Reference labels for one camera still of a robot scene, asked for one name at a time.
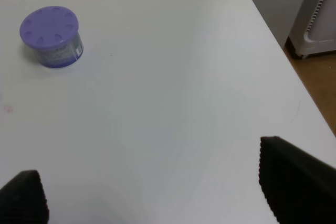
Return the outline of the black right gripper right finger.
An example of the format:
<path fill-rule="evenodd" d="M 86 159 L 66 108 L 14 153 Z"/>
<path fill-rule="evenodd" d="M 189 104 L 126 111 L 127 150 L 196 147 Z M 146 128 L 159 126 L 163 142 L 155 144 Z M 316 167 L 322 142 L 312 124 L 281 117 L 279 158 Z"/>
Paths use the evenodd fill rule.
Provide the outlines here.
<path fill-rule="evenodd" d="M 279 223 L 335 223 L 335 168 L 278 136 L 260 139 L 259 184 Z"/>

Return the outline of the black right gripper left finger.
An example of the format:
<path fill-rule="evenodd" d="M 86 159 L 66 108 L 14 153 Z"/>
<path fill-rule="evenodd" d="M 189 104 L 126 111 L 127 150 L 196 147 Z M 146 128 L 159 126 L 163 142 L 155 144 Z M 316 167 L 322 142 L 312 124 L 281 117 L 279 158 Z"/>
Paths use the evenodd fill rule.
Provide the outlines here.
<path fill-rule="evenodd" d="M 18 173 L 1 188 L 1 223 L 48 223 L 49 208 L 37 170 Z"/>

